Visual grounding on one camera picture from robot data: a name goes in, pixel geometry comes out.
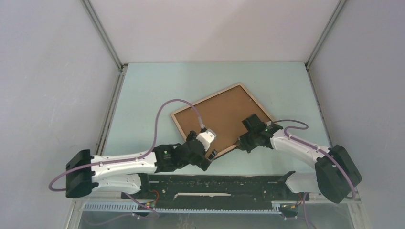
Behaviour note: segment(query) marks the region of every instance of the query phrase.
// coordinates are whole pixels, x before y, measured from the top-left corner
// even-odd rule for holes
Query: brown board
[[[206,157],[214,149],[218,151],[216,157],[235,149],[238,137],[247,132],[242,121],[251,114],[256,114],[264,122],[274,120],[241,83],[203,98],[193,105],[200,112],[205,126],[217,135]],[[171,117],[184,140],[191,130],[199,133],[201,129],[197,114],[189,106],[171,113]]]

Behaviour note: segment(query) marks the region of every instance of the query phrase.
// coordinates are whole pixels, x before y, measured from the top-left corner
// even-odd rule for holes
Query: wooden frame
[[[210,95],[208,97],[205,97],[205,98],[193,103],[193,105],[198,105],[199,103],[203,103],[204,101],[207,101],[208,99],[214,98],[215,96],[221,95],[221,94],[223,94],[223,93],[225,93],[225,92],[227,92],[227,91],[229,91],[231,89],[234,89],[236,87],[241,87],[245,91],[245,93],[250,97],[251,101],[255,102],[255,104],[260,108],[261,111],[263,111],[263,113],[269,118],[269,120],[275,120],[274,117],[262,106],[262,104],[249,92],[249,90],[246,89],[246,87],[242,83],[237,83],[237,84],[234,84],[234,85],[232,85],[230,87],[227,87],[227,88],[225,88],[225,89],[223,89],[223,90],[221,90],[221,91],[219,91],[217,93],[214,93],[214,94],[212,94],[212,95]],[[182,112],[182,111],[184,111],[184,110],[186,110],[188,108],[190,108],[190,106],[183,107],[183,108],[171,113],[171,117],[172,117],[175,125],[177,126],[178,130],[180,131],[180,134],[182,135],[184,140],[186,140],[187,135],[184,132],[184,130],[182,129],[179,121],[177,120],[176,114],[178,114],[178,113],[180,113],[180,112]],[[215,158],[223,156],[224,154],[226,154],[226,153],[230,152],[231,150],[235,149],[237,146],[238,145],[236,145],[236,144],[230,145],[228,148],[219,151]]]

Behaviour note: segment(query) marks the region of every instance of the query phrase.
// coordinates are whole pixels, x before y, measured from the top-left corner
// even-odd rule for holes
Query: robotic arm
[[[216,134],[203,129],[199,134],[191,131],[184,144],[159,145],[147,151],[122,156],[91,156],[82,150],[66,165],[66,170],[88,164],[66,175],[66,197],[79,198],[92,191],[118,191],[134,194],[148,189],[147,174],[172,172],[191,164],[207,170],[211,161],[205,158]]]
[[[264,146],[284,151],[315,170],[304,174],[290,171],[285,175],[284,181],[293,193],[322,193],[330,201],[340,203],[362,180],[346,149],[340,145],[318,146],[289,134],[280,125],[262,122],[256,114],[242,123],[248,132],[238,138],[239,149],[250,153]]]

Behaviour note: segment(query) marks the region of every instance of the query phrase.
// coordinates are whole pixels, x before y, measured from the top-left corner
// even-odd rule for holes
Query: table
[[[156,112],[165,101],[180,98],[193,103],[238,82],[242,82],[276,119],[296,119],[309,125],[306,131],[292,130],[293,134],[319,145],[329,145],[302,62],[130,63],[103,155],[149,149]],[[171,112],[184,106],[172,103],[163,109],[158,145],[184,142],[170,117]],[[275,175],[291,170],[313,171],[284,152],[260,147],[250,154],[234,150],[215,160],[205,172],[186,166],[172,174]]]

